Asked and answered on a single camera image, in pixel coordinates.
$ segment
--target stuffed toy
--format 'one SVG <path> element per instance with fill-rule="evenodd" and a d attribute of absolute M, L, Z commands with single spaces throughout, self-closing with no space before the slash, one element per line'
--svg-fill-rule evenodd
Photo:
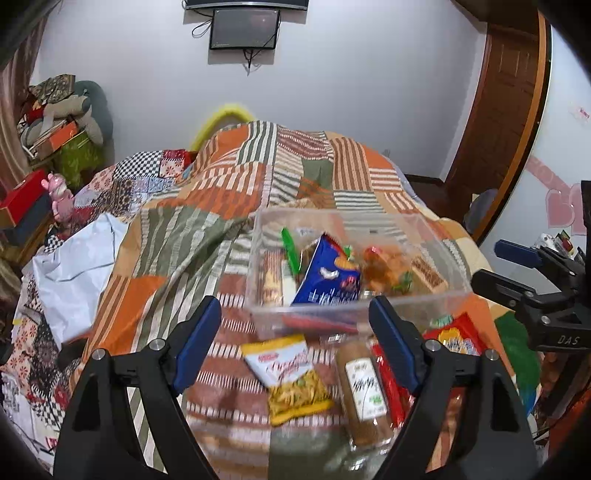
<path fill-rule="evenodd" d="M 39 118 L 31 117 L 31 123 L 21 135 L 21 142 L 26 147 L 32 147 L 42 132 L 68 116 L 74 118 L 95 145 L 101 147 L 113 136 L 113 120 L 105 93 L 97 83 L 88 80 L 76 82 L 74 94 L 57 103 L 48 103 L 42 113 L 36 115 Z"/>
<path fill-rule="evenodd" d="M 47 180 L 41 181 L 41 186 L 49 192 L 51 197 L 54 219 L 57 223 L 68 227 L 74 209 L 74 196 L 66 185 L 66 179 L 59 174 L 50 173 Z"/>

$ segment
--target tv screen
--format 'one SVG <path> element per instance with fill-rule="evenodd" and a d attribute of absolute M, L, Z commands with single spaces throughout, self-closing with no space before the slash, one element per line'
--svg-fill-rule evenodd
<path fill-rule="evenodd" d="M 279 10 L 267 8 L 221 8 L 213 11 L 209 48 L 275 48 Z"/>
<path fill-rule="evenodd" d="M 299 10 L 308 10 L 310 0 L 186 0 L 185 8 L 187 10 L 197 8 L 219 8 L 219 7 L 276 7 L 276 8 L 295 8 Z"/>

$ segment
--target bed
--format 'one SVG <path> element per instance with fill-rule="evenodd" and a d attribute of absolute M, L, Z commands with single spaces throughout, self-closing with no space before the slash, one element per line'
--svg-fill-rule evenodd
<path fill-rule="evenodd" d="M 489 268 L 464 229 L 438 218 L 404 189 L 404 182 L 392 162 L 350 138 L 262 121 L 219 131 L 196 157 L 184 150 L 140 152 L 101 171 L 76 196 L 72 233 L 103 212 L 129 226 L 86 346 L 80 358 L 58 368 L 58 350 L 33 275 L 26 273 L 14 352 L 0 368 L 7 413 L 50 467 L 70 392 L 92 351 L 139 350 L 166 337 L 204 295 L 214 295 L 222 304 L 222 325 L 196 383 L 180 399 L 214 470 L 222 479 L 299 479 L 320 473 L 340 478 L 348 445 L 342 412 L 335 408 L 272 429 L 267 394 L 241 359 L 239 345 L 256 340 L 242 308 L 252 240 L 249 215 L 260 206 L 284 204 L 348 210 L 351 201 L 374 212 L 418 212 L 466 276 Z M 59 232 L 51 231 L 44 252 L 63 242 Z M 475 295 L 451 313 L 464 311 L 513 375 L 494 324 L 508 311 Z M 331 352 L 311 346 L 316 368 L 329 369 Z M 162 469 L 139 392 L 129 400 L 147 463 Z M 432 468 L 447 458 L 459 402 L 450 399 L 450 419 Z M 368 458 L 351 475 L 372 478 L 381 460 Z"/>

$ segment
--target green plastic utensil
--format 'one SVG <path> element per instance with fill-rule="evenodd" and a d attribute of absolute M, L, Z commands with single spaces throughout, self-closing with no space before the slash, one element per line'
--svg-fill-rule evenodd
<path fill-rule="evenodd" d="M 287 254 L 287 263 L 290 266 L 292 275 L 295 277 L 299 275 L 301 263 L 300 256 L 297 253 L 296 245 L 291 237 L 290 231 L 287 228 L 281 230 L 281 239 L 283 240 L 283 247 Z"/>

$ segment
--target metal screw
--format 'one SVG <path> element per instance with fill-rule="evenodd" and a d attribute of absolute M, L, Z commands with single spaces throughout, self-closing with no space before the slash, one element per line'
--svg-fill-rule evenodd
<path fill-rule="evenodd" d="M 94 352 L 92 352 L 92 358 L 95 360 L 100 360 L 106 355 L 106 353 L 107 352 L 105 352 L 104 348 L 97 348 Z"/>
<path fill-rule="evenodd" d="M 166 345 L 166 342 L 164 340 L 162 340 L 161 338 L 156 338 L 156 340 L 152 340 L 149 344 L 149 347 L 151 350 L 155 350 L 155 351 L 160 351 L 164 348 L 164 345 Z"/>
<path fill-rule="evenodd" d="M 441 344 L 437 340 L 427 340 L 425 342 L 425 347 L 431 352 L 437 352 L 441 349 Z"/>
<path fill-rule="evenodd" d="M 499 359 L 499 352 L 497 352 L 496 350 L 488 349 L 484 352 L 484 354 L 492 362 L 495 362 Z"/>

